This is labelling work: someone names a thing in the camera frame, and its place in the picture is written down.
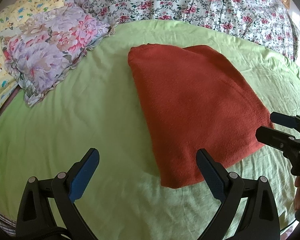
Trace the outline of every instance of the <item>blue gripper pad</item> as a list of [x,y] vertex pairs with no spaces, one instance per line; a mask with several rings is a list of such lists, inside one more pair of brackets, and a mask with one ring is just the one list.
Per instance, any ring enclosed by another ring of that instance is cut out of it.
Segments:
[[100,161],[99,152],[94,149],[70,183],[69,199],[72,203],[80,199]]
[[271,122],[288,127],[296,128],[298,126],[296,119],[293,116],[272,112],[270,115]]
[[215,165],[218,164],[211,158],[211,156],[205,149],[201,149],[197,151],[197,166],[199,167],[202,176],[207,182],[213,197],[220,200],[221,203],[223,203],[226,200],[225,183],[223,179],[219,176],[218,172],[214,169],[212,163],[208,160],[207,157],[210,157],[211,162],[213,162]]

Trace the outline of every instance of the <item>floral pillow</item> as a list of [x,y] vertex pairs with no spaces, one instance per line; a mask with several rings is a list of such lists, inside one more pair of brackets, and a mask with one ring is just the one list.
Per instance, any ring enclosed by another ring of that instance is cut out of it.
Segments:
[[74,3],[42,12],[13,30],[0,33],[5,67],[25,91],[29,106],[43,100],[104,36],[111,25]]

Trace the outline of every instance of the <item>human hand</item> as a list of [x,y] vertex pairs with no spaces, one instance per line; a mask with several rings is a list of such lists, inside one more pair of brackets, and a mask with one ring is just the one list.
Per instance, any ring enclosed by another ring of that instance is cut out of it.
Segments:
[[294,210],[300,209],[300,176],[297,176],[294,186],[297,188],[296,196],[294,197]]

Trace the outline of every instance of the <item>folded towel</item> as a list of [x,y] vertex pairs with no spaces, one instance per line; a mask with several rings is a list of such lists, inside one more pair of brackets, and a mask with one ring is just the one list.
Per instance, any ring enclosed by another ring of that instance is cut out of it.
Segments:
[[263,146],[255,138],[259,126],[273,127],[239,71],[208,46],[141,45],[131,48],[128,63],[162,186],[203,181],[197,150],[227,168]]

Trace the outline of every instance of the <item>green bed sheet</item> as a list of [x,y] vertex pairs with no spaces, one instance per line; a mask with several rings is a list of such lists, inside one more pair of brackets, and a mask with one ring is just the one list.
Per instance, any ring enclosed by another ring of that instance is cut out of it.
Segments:
[[[209,45],[232,62],[270,112],[300,115],[300,68],[284,56],[177,21],[122,24],[115,35],[88,52],[41,103],[28,108],[22,91],[0,117],[0,212],[16,219],[30,176],[48,179],[68,171],[94,147],[100,152],[100,164],[76,205],[98,239],[197,239],[219,201],[205,182],[180,189],[160,186],[150,135],[127,64],[130,48],[147,43]],[[294,219],[290,168],[279,151],[264,146],[228,170],[242,178],[264,175],[269,179],[283,228]],[[244,203],[228,236],[236,229]]]

